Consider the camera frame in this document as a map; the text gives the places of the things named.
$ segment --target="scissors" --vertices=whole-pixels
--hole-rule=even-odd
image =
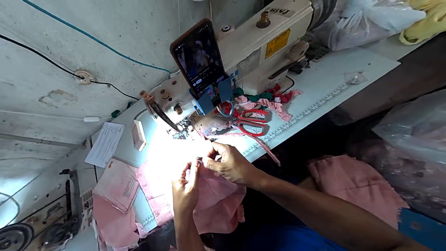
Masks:
[[[264,118],[263,117],[247,117],[250,114],[255,114],[255,113],[264,115]],[[216,117],[218,117],[222,120],[231,121],[235,126],[238,126],[240,131],[242,131],[248,135],[258,137],[258,136],[265,135],[268,131],[268,125],[266,125],[266,123],[269,121],[269,119],[267,119],[267,115],[268,115],[268,113],[264,110],[252,109],[252,110],[247,110],[247,111],[242,112],[242,114],[240,114],[240,116],[238,116],[238,117],[222,117],[222,116],[216,116]],[[257,134],[248,132],[243,127],[243,125],[261,128],[262,131]]]

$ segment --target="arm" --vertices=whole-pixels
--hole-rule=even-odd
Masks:
[[[221,163],[203,158],[204,165],[226,179],[260,191],[308,227],[348,250],[429,250],[366,210],[321,192],[300,188],[255,168],[233,146],[213,143]]]
[[[175,237],[178,251],[205,251],[192,213],[198,201],[198,163],[188,163],[172,181]]]

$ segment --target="blue phone holder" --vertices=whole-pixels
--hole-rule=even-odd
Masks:
[[[232,83],[231,79],[227,78],[225,80],[220,81],[217,84],[217,89],[220,94],[221,103],[232,98]],[[189,93],[193,95],[192,89],[189,89]],[[214,110],[214,105],[212,104],[211,97],[209,95],[203,95],[201,98],[196,100],[195,98],[192,100],[194,104],[195,111],[198,115],[206,115]]]

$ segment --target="white wall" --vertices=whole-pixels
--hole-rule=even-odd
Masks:
[[[144,63],[176,71],[169,45],[197,21],[209,17],[209,2],[192,0],[31,0],[87,31],[117,51]],[[213,0],[213,23],[240,25],[257,13],[263,0]],[[167,78],[167,73],[134,64],[85,35],[57,22],[20,0],[0,1],[0,34],[22,42],[68,69],[87,69],[138,97]],[[108,117],[132,99],[104,85],[79,85],[71,75],[38,55],[0,39],[0,110],[83,118]],[[79,144],[103,122],[85,123],[0,111],[0,133]],[[82,164],[85,151],[0,139],[0,192],[15,194],[22,212],[32,210],[34,196],[53,191],[67,177],[64,168]],[[94,178],[92,169],[79,175]],[[4,226],[17,212],[0,196]]]

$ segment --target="phone screen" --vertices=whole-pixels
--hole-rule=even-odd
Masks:
[[[224,79],[225,70],[214,30],[205,21],[176,42],[173,54],[183,69],[196,98],[209,95],[215,105],[221,102],[217,84]]]

